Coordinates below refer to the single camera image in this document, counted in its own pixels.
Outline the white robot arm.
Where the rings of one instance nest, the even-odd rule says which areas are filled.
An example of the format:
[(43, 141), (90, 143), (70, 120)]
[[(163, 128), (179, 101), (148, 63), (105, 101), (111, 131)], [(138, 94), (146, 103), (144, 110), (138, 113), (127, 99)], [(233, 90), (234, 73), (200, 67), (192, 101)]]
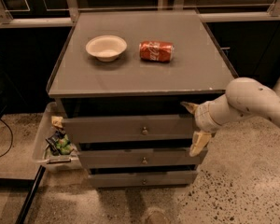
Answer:
[(181, 104), (194, 117), (196, 129), (189, 155), (195, 157), (224, 124), (259, 116), (280, 128), (280, 77), (273, 89), (253, 78), (238, 77), (213, 101)]

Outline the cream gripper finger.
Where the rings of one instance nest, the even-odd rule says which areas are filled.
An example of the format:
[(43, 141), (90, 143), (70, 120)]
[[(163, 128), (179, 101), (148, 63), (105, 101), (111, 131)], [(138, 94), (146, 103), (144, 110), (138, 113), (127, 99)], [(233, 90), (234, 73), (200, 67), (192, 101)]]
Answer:
[(209, 143), (211, 138), (212, 134), (210, 133), (195, 131), (193, 133), (192, 144), (189, 149), (189, 155), (191, 157), (199, 155), (203, 148)]
[(194, 115), (197, 108), (198, 108), (198, 105), (197, 104), (194, 104), (194, 103), (189, 103), (189, 102), (181, 102), (180, 103), (182, 106), (184, 106), (188, 112), (190, 112), (190, 114)]

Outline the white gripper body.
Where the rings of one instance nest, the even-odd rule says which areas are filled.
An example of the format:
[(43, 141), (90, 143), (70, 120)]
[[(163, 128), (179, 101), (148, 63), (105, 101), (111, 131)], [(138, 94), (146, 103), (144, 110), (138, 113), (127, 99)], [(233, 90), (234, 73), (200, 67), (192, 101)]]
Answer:
[(216, 133), (221, 126), (217, 124), (211, 117), (211, 102), (205, 102), (198, 105), (195, 111), (195, 122), (197, 127), (206, 133)]

